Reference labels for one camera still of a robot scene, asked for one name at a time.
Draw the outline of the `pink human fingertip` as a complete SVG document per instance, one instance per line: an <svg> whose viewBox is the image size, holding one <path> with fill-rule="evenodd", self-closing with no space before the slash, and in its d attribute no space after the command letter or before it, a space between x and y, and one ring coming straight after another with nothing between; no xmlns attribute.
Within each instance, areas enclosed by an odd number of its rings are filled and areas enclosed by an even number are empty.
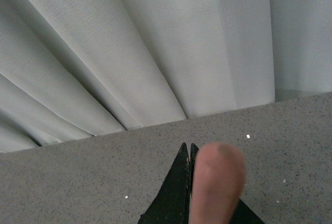
<svg viewBox="0 0 332 224"><path fill-rule="evenodd" d="M245 158L235 146L202 146L193 175L190 223L229 223L245 185Z"/></svg>

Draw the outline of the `right gripper black wrist-camera finger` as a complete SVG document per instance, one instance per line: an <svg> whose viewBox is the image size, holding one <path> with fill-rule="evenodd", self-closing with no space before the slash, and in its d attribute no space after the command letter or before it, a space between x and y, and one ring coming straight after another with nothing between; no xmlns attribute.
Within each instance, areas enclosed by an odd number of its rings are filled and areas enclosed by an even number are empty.
<svg viewBox="0 0 332 224"><path fill-rule="evenodd" d="M190 193L190 158L186 143L182 143L156 197L138 223L189 223Z"/></svg>

